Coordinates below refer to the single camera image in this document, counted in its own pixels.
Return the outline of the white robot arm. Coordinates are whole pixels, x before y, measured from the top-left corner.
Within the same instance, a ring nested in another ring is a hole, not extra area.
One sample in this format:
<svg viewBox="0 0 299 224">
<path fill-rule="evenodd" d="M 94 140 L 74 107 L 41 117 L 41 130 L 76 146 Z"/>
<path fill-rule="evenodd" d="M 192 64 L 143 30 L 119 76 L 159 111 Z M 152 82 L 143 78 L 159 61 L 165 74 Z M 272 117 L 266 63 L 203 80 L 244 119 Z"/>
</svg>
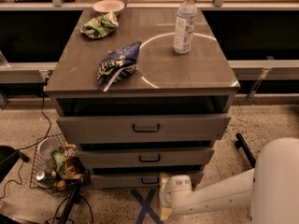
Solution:
<svg viewBox="0 0 299 224">
<path fill-rule="evenodd" d="M 279 138 L 265 145 L 255 167 L 221 182 L 194 189 L 187 175 L 162 175 L 162 220 L 250 208 L 250 224 L 299 224 L 299 140 Z"/>
</svg>

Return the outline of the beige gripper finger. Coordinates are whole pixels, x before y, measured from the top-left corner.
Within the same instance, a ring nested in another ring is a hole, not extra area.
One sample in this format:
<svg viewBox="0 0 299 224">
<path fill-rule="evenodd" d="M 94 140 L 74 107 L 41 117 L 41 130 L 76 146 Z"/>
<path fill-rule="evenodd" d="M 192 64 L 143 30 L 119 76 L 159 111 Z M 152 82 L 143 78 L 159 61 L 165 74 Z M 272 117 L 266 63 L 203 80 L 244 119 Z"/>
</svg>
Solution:
<svg viewBox="0 0 299 224">
<path fill-rule="evenodd" d="M 160 190 L 159 190 L 159 201 L 160 210 L 159 217 L 161 221 L 166 221 L 172 213 L 171 205 L 169 202 L 169 195 L 165 192 L 166 184 L 169 176 L 166 173 L 160 173 Z"/>
</svg>

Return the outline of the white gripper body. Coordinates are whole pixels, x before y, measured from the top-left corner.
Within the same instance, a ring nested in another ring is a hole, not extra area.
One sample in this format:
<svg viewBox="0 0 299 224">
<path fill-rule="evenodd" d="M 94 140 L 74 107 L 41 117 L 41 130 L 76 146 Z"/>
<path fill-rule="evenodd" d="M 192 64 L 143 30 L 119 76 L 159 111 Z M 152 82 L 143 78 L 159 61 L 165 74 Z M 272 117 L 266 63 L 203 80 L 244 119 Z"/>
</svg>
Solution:
<svg viewBox="0 0 299 224">
<path fill-rule="evenodd" d="M 178 204 L 183 195 L 192 192 L 192 182 L 188 175 L 169 176 L 165 192 L 169 195 L 171 208 Z"/>
</svg>

